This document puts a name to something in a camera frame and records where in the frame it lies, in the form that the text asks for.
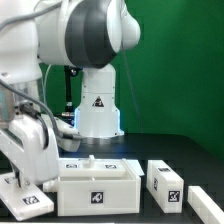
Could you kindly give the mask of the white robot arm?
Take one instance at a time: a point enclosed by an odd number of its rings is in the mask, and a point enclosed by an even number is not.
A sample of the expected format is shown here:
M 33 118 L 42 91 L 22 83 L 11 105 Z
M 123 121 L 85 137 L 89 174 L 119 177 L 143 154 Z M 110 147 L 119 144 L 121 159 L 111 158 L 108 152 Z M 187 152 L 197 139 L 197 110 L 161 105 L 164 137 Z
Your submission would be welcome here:
M 102 71 L 139 39 L 125 0 L 0 0 L 0 151 L 18 187 L 56 178 L 58 146 L 83 140 L 40 100 L 40 65 Z

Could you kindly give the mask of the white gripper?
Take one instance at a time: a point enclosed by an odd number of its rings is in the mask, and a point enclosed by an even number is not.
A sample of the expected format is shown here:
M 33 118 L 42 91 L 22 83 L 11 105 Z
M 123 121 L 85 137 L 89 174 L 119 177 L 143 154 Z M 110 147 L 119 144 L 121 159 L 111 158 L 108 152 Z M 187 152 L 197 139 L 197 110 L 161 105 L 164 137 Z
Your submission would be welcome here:
M 15 178 L 20 188 L 58 177 L 57 142 L 51 127 L 48 133 L 49 145 L 44 149 L 42 125 L 26 115 L 12 120 L 8 129 L 0 129 L 0 150 L 19 169 Z

